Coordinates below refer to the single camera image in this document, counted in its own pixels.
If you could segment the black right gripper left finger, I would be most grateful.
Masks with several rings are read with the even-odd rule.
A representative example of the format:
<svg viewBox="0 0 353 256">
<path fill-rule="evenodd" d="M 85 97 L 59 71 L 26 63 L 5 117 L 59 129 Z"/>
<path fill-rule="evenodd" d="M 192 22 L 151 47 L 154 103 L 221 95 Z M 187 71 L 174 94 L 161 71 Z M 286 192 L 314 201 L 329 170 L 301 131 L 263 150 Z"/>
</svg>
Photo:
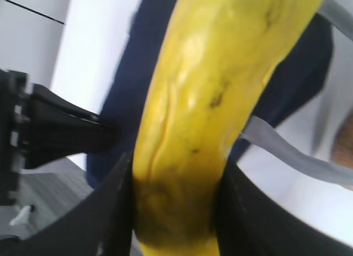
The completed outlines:
<svg viewBox="0 0 353 256">
<path fill-rule="evenodd" d="M 129 255 L 132 241 L 132 153 L 86 199 L 23 241 L 1 243 L 1 255 Z"/>
</svg>

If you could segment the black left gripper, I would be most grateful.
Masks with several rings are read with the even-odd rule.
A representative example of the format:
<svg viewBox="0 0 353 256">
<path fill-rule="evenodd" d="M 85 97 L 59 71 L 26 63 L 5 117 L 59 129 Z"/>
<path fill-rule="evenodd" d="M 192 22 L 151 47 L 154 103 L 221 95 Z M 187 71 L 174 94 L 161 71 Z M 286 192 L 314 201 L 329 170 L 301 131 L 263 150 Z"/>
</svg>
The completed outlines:
<svg viewBox="0 0 353 256">
<path fill-rule="evenodd" d="M 23 169 L 78 153 L 108 150 L 117 126 L 34 84 L 28 75 L 1 70 L 1 206 L 17 202 Z"/>
</svg>

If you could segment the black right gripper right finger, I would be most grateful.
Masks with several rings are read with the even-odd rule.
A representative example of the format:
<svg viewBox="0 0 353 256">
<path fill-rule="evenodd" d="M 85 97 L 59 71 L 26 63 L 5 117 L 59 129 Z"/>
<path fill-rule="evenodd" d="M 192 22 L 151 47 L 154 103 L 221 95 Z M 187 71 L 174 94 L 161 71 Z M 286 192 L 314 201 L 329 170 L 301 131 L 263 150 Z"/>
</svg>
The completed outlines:
<svg viewBox="0 0 353 256">
<path fill-rule="evenodd" d="M 215 207 L 220 255 L 352 255 L 264 194 L 229 159 Z"/>
</svg>

